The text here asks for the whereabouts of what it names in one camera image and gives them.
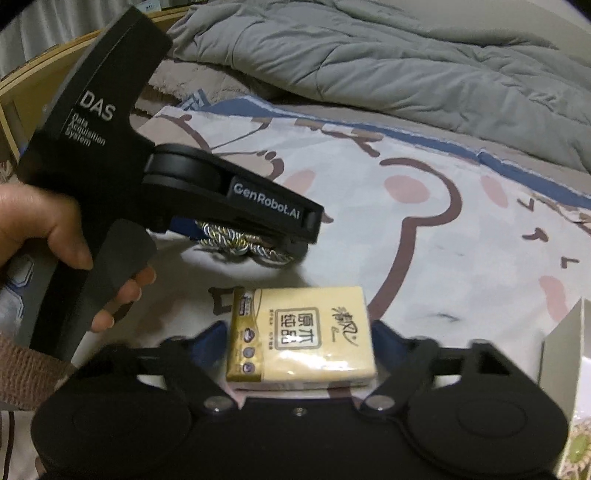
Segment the wooden bed frame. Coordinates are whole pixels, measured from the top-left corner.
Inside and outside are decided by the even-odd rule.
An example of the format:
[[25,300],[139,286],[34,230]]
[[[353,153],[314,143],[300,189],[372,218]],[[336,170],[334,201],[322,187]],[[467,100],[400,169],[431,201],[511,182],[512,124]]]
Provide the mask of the wooden bed frame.
[[[187,10],[188,7],[173,8],[148,16],[161,30],[167,31]],[[9,160],[9,167],[14,168],[41,119],[43,107],[51,101],[70,69],[99,33],[97,30],[52,47],[2,79],[0,134],[3,138],[0,135],[0,144],[5,145],[0,148],[0,155],[6,155],[8,150],[12,158],[0,158],[0,162]],[[3,172],[3,176],[9,176],[8,172]]]

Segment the braided cord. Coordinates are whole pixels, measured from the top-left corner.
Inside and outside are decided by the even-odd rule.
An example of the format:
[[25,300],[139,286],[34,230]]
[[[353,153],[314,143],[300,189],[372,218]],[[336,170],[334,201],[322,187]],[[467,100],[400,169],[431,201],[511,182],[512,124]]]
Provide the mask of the braided cord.
[[256,235],[207,222],[197,222],[197,225],[209,237],[198,242],[202,247],[237,257],[251,254],[277,264],[288,264],[294,259],[290,255],[266,247],[262,239]]

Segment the gray quilt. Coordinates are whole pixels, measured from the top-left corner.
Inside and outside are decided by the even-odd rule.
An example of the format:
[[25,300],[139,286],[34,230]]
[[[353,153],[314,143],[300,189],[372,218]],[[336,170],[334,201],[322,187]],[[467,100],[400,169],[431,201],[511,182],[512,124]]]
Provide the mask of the gray quilt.
[[542,38],[430,27],[367,0],[223,0],[169,34],[178,59],[591,171],[591,65]]

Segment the human hand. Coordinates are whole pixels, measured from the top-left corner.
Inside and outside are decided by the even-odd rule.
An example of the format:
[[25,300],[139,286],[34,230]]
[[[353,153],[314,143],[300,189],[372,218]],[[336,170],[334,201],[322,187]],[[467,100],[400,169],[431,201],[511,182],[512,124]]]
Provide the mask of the human hand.
[[[69,267],[92,268],[92,256],[82,234],[80,208],[74,199],[22,183],[0,185],[0,267],[29,238],[47,238],[53,254]],[[152,267],[144,268],[128,280],[117,297],[96,314],[92,331],[112,327],[115,323],[112,313],[123,304],[139,300],[142,287],[155,280]]]

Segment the silver bolt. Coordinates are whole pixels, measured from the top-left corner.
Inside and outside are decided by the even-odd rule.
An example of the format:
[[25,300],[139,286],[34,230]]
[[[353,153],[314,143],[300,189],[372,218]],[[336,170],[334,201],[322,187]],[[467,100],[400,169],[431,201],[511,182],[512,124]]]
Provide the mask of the silver bolt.
[[302,407],[296,407],[296,408],[294,408],[294,415],[296,417],[303,417],[307,413],[308,413],[308,411],[305,408],[302,408]]
[[396,402],[386,395],[372,395],[365,400],[365,404],[373,410],[384,411],[391,409],[396,405]]
[[215,396],[209,397],[205,402],[203,402],[203,405],[209,411],[220,413],[232,408],[234,406],[234,402],[229,397]]

